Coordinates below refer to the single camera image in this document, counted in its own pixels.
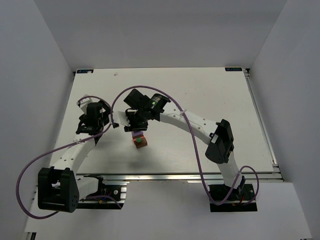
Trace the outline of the purple wood cube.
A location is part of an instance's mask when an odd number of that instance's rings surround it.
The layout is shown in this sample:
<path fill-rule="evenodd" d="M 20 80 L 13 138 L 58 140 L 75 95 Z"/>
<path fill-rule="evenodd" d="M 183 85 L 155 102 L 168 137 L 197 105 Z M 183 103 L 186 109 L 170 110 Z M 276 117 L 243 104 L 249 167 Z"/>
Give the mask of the purple wood cube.
<path fill-rule="evenodd" d="M 133 138 L 136 137 L 136 136 L 143 135 L 143 134 L 144 134 L 143 131 L 132 131 L 131 132 L 131 135 L 132 135 Z"/>

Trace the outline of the brown rectangular wood block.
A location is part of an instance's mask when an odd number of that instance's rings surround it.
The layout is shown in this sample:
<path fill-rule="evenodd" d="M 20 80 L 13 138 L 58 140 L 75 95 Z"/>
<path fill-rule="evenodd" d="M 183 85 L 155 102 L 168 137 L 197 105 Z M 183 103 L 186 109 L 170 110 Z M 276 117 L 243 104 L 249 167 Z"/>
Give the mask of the brown rectangular wood block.
<path fill-rule="evenodd" d="M 139 148 L 147 146 L 148 142 L 146 141 L 145 138 L 143 138 L 140 142 L 135 141 L 134 144 L 135 144 L 136 148 L 139 149 Z"/>

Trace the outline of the red wood block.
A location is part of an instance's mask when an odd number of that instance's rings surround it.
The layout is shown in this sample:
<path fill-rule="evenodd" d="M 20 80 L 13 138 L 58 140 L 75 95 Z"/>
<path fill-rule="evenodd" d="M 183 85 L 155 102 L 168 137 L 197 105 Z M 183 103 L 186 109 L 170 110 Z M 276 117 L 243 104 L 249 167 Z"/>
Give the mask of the red wood block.
<path fill-rule="evenodd" d="M 143 139 L 145 138 L 143 135 L 138 135 L 136 137 L 132 137 L 133 141 L 136 142 L 137 138 L 141 138 L 141 142 L 143 141 Z"/>

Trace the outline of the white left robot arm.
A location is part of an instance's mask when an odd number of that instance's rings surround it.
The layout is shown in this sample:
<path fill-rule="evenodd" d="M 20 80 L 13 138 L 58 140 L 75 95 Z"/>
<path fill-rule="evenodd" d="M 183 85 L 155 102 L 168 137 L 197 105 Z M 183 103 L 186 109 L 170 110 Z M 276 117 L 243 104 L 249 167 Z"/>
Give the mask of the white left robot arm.
<path fill-rule="evenodd" d="M 111 109 L 103 100 L 81 101 L 78 105 L 83 114 L 79 117 L 73 145 L 66 148 L 57 162 L 38 173 L 37 205 L 42 210 L 72 213 L 80 200 L 99 189 L 97 177 L 83 179 L 76 175 L 102 137 Z"/>

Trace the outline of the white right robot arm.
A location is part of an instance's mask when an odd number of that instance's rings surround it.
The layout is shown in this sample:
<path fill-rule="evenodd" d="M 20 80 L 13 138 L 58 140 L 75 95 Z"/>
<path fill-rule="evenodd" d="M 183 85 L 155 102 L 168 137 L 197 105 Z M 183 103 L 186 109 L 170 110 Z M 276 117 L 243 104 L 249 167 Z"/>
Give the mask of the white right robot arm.
<path fill-rule="evenodd" d="M 217 164 L 227 189 L 241 192 L 245 178 L 239 172 L 234 158 L 234 136 L 227 120 L 214 122 L 184 111 L 172 99 L 159 93 L 148 97 L 133 89 L 123 101 L 129 106 L 125 110 L 126 132 L 146 131 L 148 121 L 156 120 L 193 133 L 207 145 L 205 156 Z"/>

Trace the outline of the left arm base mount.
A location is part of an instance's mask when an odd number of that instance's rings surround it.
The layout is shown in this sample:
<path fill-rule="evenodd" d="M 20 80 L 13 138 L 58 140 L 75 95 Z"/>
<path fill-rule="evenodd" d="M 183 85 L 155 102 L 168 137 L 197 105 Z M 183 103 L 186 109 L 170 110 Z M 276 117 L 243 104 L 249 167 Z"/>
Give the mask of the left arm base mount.
<path fill-rule="evenodd" d="M 105 180 L 102 176 L 76 178 L 79 191 L 77 209 L 120 210 L 125 202 L 127 183 Z"/>

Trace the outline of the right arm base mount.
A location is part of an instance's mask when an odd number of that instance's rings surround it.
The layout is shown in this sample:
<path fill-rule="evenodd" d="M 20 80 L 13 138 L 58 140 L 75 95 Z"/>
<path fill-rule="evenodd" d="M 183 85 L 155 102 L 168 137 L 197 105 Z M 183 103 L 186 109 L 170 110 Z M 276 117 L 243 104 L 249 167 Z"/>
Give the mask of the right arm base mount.
<path fill-rule="evenodd" d="M 209 193 L 216 202 L 221 202 L 227 195 L 228 190 L 223 184 L 209 185 Z M 245 184 L 241 193 L 232 192 L 227 201 L 222 205 L 213 204 L 210 201 L 211 213 L 240 213 L 257 212 L 258 207 L 255 200 L 248 203 L 255 195 L 252 184 Z"/>

